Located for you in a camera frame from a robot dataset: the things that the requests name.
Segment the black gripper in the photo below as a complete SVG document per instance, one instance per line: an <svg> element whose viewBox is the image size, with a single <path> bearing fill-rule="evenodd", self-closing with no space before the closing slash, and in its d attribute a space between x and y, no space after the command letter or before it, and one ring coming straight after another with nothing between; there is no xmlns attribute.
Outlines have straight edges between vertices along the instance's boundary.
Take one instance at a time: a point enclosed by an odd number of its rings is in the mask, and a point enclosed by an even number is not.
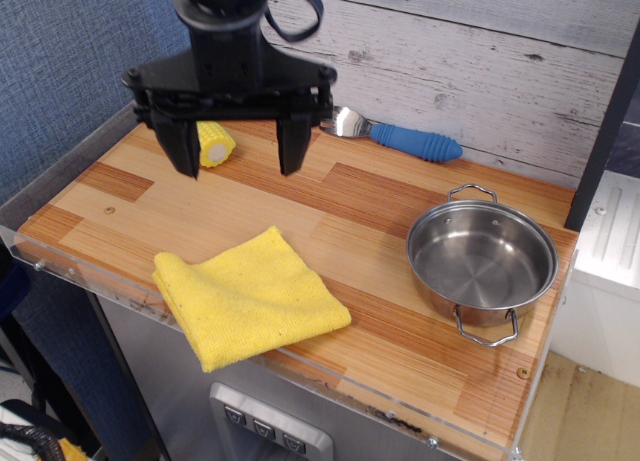
<svg viewBox="0 0 640 461"><path fill-rule="evenodd" d="M189 48L122 76L139 118L152 127L177 172L200 169L195 121L274 119L280 172L304 161L312 125L331 110L334 68L288 55L264 37L268 0L173 0Z"/></svg>

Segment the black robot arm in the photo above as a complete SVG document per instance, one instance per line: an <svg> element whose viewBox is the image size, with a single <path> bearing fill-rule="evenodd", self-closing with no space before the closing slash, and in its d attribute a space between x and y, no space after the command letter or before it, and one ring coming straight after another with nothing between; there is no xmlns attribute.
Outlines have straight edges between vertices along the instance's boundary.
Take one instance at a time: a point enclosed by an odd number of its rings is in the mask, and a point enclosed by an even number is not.
<svg viewBox="0 0 640 461"><path fill-rule="evenodd" d="M199 121L273 120L280 171L301 168L311 130L333 109L334 68L285 54L263 36L268 0L173 0L188 50L129 69L138 121L181 174L197 177Z"/></svg>

